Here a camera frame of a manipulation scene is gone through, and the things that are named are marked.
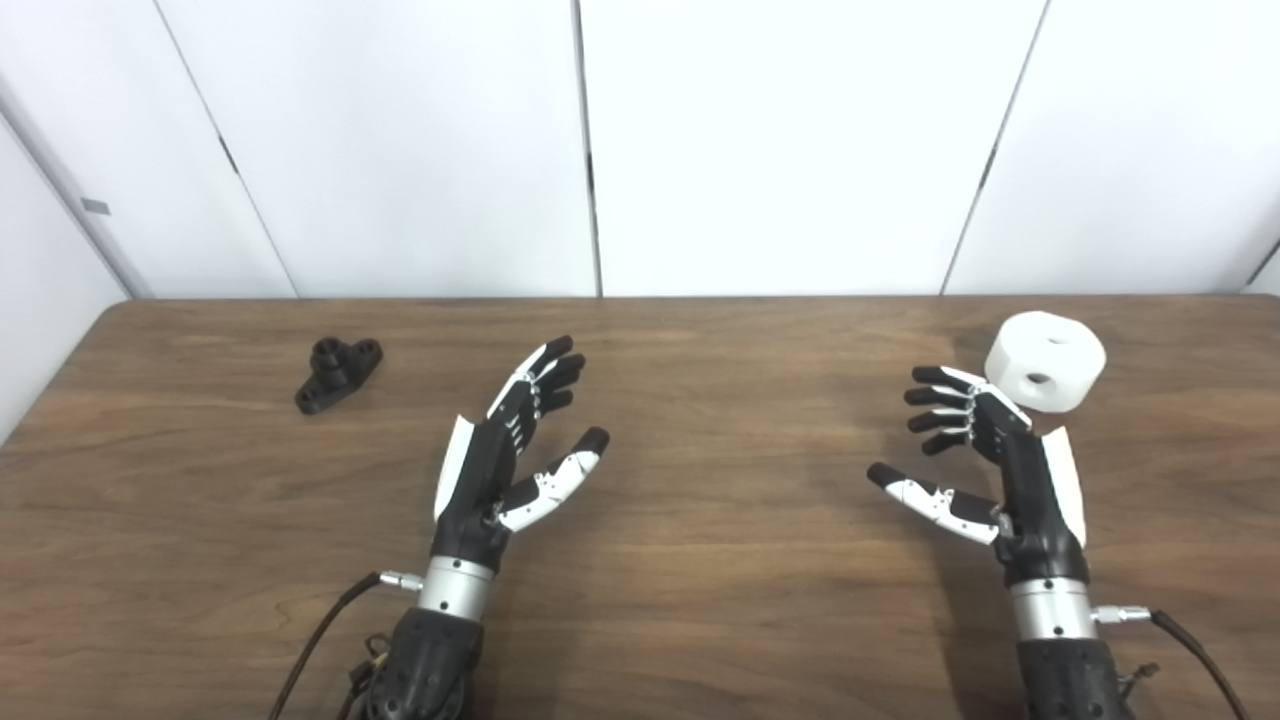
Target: black fingertip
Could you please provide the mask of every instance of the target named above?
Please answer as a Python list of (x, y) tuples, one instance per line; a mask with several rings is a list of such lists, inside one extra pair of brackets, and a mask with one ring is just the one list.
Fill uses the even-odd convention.
[(940, 427), (938, 416), (934, 415), (933, 413), (924, 413), (906, 421), (906, 429), (911, 430), (913, 433), (923, 433), (925, 430), (937, 429), (938, 427)]
[(938, 386), (947, 384), (950, 375), (943, 373), (942, 368), (937, 365), (916, 365), (911, 368), (911, 379), (927, 386)]
[(609, 433), (604, 428), (590, 428), (582, 436), (582, 439), (577, 441), (573, 450), (570, 452), (594, 452), (596, 455), (604, 455), (604, 448), (609, 446)]
[(933, 396), (933, 388), (913, 387), (902, 393), (902, 400), (905, 400), (908, 405), (932, 405), (934, 401)]
[(547, 343), (548, 357), (559, 357), (561, 355), (564, 355), (570, 350), (573, 350), (573, 338), (567, 334), (562, 334), (558, 338)]
[(586, 357), (581, 352), (576, 355), (570, 355), (567, 357), (561, 357), (556, 361), (556, 369), (553, 370), (557, 375), (561, 373), (577, 373), (586, 366)]
[(883, 462), (876, 462), (867, 469), (867, 479), (879, 486), (881, 489), (887, 489), (888, 486), (905, 480), (906, 475)]
[(573, 391), (562, 389), (559, 392), (553, 392), (543, 398), (543, 404), (539, 407), (543, 415), (552, 413), (553, 410), (559, 410), (566, 405), (573, 402)]
[(920, 443), (920, 451), (925, 455), (937, 455), (957, 445), (965, 443), (965, 436), (959, 433), (938, 433)]
[(543, 380), (539, 384), (541, 384), (543, 392), (556, 392), (558, 389), (567, 388), (568, 386), (576, 383), (581, 378), (582, 373), (570, 373), (567, 375), (556, 373), (550, 379)]

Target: white cylindrical block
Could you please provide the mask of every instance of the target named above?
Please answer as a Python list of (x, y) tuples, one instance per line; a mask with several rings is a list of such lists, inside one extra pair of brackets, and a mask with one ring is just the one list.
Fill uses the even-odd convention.
[(1102, 341), (1084, 323), (1042, 313), (1005, 320), (987, 355), (987, 380), (1041, 413), (1074, 410), (1107, 364)]

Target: black mechanical part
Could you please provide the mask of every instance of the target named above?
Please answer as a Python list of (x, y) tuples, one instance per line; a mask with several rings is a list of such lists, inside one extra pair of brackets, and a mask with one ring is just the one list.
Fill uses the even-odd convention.
[(500, 421), (476, 425), (453, 497), (435, 520), (431, 556), (458, 557), (498, 571), (511, 530), (497, 507), (516, 474), (516, 448)]
[(484, 628), (411, 607), (392, 634), (387, 662), (369, 691), (369, 720), (453, 720), (466, 710)]
[(1115, 661), (1096, 639), (1018, 643), (1029, 720), (1125, 720)]
[(376, 340), (347, 345), (326, 337), (311, 346), (311, 377), (293, 397), (303, 415), (333, 407), (360, 389), (383, 361), (383, 346)]
[(992, 546), (1005, 566), (1005, 587), (1046, 578), (1088, 584), (1084, 548), (1062, 519), (1044, 446), (1032, 433), (1012, 433), (1002, 446), (1000, 474), (1014, 537), (1000, 536)]

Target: metal wrist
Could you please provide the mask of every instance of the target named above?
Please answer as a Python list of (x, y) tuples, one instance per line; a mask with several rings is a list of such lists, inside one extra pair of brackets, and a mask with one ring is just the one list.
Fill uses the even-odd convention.
[(436, 555), (426, 568), (417, 606), (479, 623), (489, 601), (494, 571), (458, 557)]
[(1009, 588), (1024, 641), (1098, 637), (1089, 588), (1070, 578), (1043, 578)]

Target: black cable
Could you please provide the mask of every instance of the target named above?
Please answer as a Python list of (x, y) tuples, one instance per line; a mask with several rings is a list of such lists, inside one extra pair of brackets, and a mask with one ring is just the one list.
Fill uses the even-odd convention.
[(1188, 633), (1185, 628), (1175, 623), (1174, 619), (1162, 610), (1151, 611), (1151, 623), (1170, 635), (1174, 635), (1175, 641), (1183, 643), (1183, 647), (1189, 650), (1192, 655), (1194, 655), (1196, 659), (1204, 665), (1204, 669), (1208, 670), (1213, 682), (1217, 683), (1219, 689), (1222, 691), (1228, 705), (1231, 706), (1231, 712), (1235, 714), (1238, 720), (1249, 720), (1249, 712), (1244, 710), (1244, 703), (1240, 702), (1240, 696), (1235, 694), (1235, 691), (1231, 689), (1231, 683), (1226, 682), (1226, 675), (1219, 670), (1217, 664), (1208, 656), (1208, 652), (1204, 651), (1204, 647), (1201, 646), (1199, 641)]
[(351, 706), (356, 705), (356, 688), (347, 692), (347, 700), (342, 701), (342, 710), (338, 711), (338, 720), (347, 720), (351, 715)]
[(329, 629), (329, 625), (332, 625), (338, 614), (342, 612), (342, 609), (347, 607), (351, 601), (365, 594), (365, 592), (370, 588), (378, 587), (379, 583), (381, 583), (381, 577), (378, 573), (370, 573), (338, 597), (338, 602), (333, 603), (333, 607), (330, 607), (329, 612), (320, 620), (316, 629), (311, 632), (311, 638), (307, 639), (307, 644), (302, 648), (302, 652), (298, 653), (298, 659), (293, 662), (293, 670), (289, 670), (289, 676), (285, 678), (284, 687), (280, 688), (280, 694), (275, 698), (275, 705), (271, 706), (271, 712), (266, 716), (268, 720), (278, 720), (280, 717), (280, 712), (284, 711), (284, 703), (288, 702), (289, 693), (293, 692), (293, 685), (297, 684), (298, 676), (302, 675), (302, 667), (306, 666), (307, 660), (311, 657), (311, 652), (316, 648), (316, 644), (320, 642), (324, 632)]

